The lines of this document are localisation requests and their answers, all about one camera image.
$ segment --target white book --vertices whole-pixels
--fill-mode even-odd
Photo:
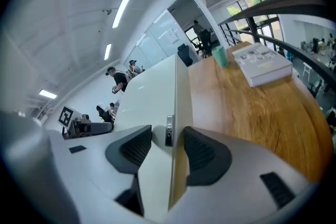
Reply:
[[[268,47],[255,43],[232,52],[251,87],[292,74],[292,63]]]

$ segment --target teal mug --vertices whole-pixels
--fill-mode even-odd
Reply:
[[[211,53],[220,67],[225,67],[229,64],[229,61],[226,56],[226,51],[223,46],[217,46],[213,48],[211,50]]]

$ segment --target desk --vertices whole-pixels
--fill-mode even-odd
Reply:
[[[295,76],[251,88],[232,51],[229,66],[208,57],[188,68],[194,126],[260,144],[303,173],[321,180],[333,157],[328,124],[317,101]]]

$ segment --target black railing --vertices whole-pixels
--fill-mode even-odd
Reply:
[[[327,84],[330,85],[330,87],[334,91],[336,91],[336,75],[334,75],[333,72],[329,70],[329,68],[325,64],[319,62],[317,59],[313,58],[311,55],[307,54],[300,48],[295,47],[286,42],[283,42],[279,39],[267,37],[264,35],[260,35],[258,33],[252,33],[252,32],[243,31],[243,30],[223,29],[222,26],[220,26],[220,28],[222,29],[223,33],[224,31],[229,31],[230,33],[236,32],[236,33],[248,34],[248,35],[253,36],[255,42],[259,42],[259,40],[262,38],[275,45],[278,45],[279,47],[283,48],[284,50],[287,50],[288,52],[290,52],[291,54],[293,54],[294,56],[296,56],[297,58],[299,58],[300,60],[308,64],[316,73],[318,73],[321,76],[322,79],[325,80],[325,82],[327,82]]]
[[[271,42],[274,45],[277,45],[283,48],[284,50],[287,50],[292,55],[308,64],[336,92],[336,75],[334,75],[334,73],[331,70],[329,70],[329,68],[325,64],[319,62],[312,55],[307,54],[298,47],[295,47],[281,40],[264,36],[258,33],[257,28],[260,28],[261,24],[265,23],[270,24],[271,20],[273,22],[279,19],[278,17],[269,18],[268,20],[265,21],[265,23],[261,22],[260,25],[257,26],[253,17],[269,14],[305,14],[331,19],[327,11],[327,6],[323,0],[266,0],[253,7],[241,11],[240,13],[224,20],[218,25],[220,26],[223,35],[225,36],[230,46],[236,45],[237,41],[241,42],[240,40],[237,40],[237,38],[233,36],[232,34],[233,32],[239,34],[252,35],[254,42],[260,42],[260,39]],[[228,23],[243,18],[248,21],[250,31],[233,30],[229,28]]]

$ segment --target black chair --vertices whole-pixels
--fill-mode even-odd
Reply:
[[[310,88],[308,88],[309,92],[311,93],[311,95],[316,98],[317,93],[319,92],[320,88],[322,87],[322,80],[320,79],[319,84],[316,85],[316,82],[314,84],[310,83]]]
[[[177,55],[184,62],[184,64],[187,67],[191,66],[191,64],[193,63],[193,59],[190,58],[189,46],[186,46],[185,44],[183,44],[183,45],[179,46],[177,48],[177,50],[178,50]]]

